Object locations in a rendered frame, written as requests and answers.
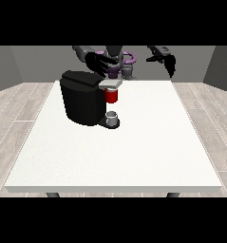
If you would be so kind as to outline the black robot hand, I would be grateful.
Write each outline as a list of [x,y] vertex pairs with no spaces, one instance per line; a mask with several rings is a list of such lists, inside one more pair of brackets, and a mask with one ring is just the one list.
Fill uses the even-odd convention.
[[116,65],[117,63],[117,61],[107,58],[103,55],[97,54],[95,52],[88,52],[85,56],[86,66],[103,78],[107,73],[108,64]]
[[172,54],[166,56],[152,56],[146,59],[147,62],[159,62],[164,64],[165,69],[167,70],[169,77],[172,78],[176,71],[176,58]]

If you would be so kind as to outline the small grey cup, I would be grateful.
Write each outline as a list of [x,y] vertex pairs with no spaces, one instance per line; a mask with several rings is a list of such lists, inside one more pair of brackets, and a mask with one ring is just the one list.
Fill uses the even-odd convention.
[[105,114],[106,124],[109,126],[114,126],[118,122],[118,115],[115,111],[108,111]]

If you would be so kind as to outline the red pod holder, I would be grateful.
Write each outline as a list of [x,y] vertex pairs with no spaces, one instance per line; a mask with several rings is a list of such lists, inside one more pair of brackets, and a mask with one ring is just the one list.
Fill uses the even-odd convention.
[[104,90],[104,95],[105,95],[105,101],[107,103],[115,103],[118,100],[118,90],[110,90],[110,89],[105,89]]

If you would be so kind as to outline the black coffee machine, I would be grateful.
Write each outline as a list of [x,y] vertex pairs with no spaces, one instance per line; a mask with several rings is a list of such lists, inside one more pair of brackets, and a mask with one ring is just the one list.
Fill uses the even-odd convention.
[[114,126],[106,124],[107,102],[104,89],[99,88],[103,77],[84,71],[66,71],[60,80],[63,101],[67,117],[80,125],[101,125],[108,129],[120,126],[120,120]]

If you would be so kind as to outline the pale grey machine lid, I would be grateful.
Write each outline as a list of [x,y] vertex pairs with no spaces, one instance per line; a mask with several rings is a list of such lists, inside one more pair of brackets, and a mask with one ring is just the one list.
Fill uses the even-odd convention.
[[105,89],[105,88],[111,88],[111,89],[118,89],[119,86],[123,83],[122,80],[117,80],[117,79],[108,79],[108,80],[102,80],[99,83],[99,88],[100,89]]

